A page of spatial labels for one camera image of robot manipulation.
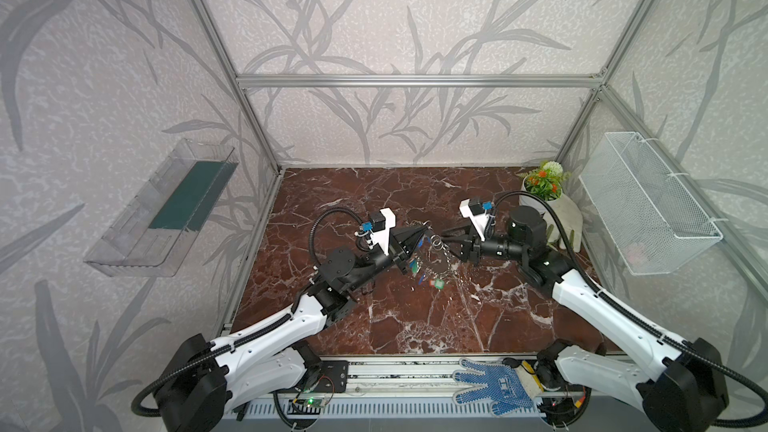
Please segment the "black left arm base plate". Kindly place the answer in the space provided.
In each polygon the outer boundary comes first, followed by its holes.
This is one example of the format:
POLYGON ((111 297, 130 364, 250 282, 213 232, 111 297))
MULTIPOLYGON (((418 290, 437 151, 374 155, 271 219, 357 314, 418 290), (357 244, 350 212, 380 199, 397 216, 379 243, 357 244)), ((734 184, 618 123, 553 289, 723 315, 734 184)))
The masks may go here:
POLYGON ((323 360, 308 366, 298 387, 305 393, 343 393, 349 379, 349 366, 346 360, 323 360))

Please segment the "steel key ring disc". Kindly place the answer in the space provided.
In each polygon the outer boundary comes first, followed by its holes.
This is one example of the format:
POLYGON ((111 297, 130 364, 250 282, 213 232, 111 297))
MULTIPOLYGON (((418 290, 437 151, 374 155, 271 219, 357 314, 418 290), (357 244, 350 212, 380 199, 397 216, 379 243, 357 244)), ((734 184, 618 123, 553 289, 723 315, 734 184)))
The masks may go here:
POLYGON ((418 285, 442 291, 458 275, 459 262, 442 238, 428 230, 406 265, 406 275, 418 285))

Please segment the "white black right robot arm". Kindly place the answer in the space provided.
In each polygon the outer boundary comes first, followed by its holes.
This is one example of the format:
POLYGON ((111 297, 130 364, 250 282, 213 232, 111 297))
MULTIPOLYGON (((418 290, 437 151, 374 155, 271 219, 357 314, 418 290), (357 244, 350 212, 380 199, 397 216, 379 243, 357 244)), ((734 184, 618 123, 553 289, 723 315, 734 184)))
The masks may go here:
POLYGON ((464 226, 447 229, 444 243, 457 243, 456 257, 477 264, 484 257, 514 261, 519 273, 543 295, 570 309, 617 345, 629 358, 625 364, 577 345, 546 350, 567 383, 600 391, 642 411, 660 431, 705 431, 709 427, 746 429, 766 424, 767 412, 724 419, 729 405, 726 382, 733 380, 761 400, 766 390, 724 366, 709 342, 690 342, 653 323, 594 282, 577 262, 571 246, 564 253, 547 242, 547 223, 564 227, 551 206, 539 213, 518 206, 507 231, 495 232, 496 203, 477 198, 459 205, 464 226))

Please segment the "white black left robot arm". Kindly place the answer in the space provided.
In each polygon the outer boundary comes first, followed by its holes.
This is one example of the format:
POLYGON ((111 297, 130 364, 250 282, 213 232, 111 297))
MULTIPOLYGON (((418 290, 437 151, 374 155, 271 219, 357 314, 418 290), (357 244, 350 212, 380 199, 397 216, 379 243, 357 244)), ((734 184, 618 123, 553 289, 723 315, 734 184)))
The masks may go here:
POLYGON ((391 267, 408 273, 428 229, 399 227, 391 209, 363 220, 352 210, 322 212, 350 216, 358 225, 357 251, 340 247, 325 259, 310 254, 314 274, 284 309, 237 332, 207 341, 185 340, 161 376, 131 402, 139 417, 161 418, 168 431, 210 431, 232 411, 281 390, 307 389, 320 380, 322 362, 306 340, 342 321, 356 307, 353 292, 391 267))

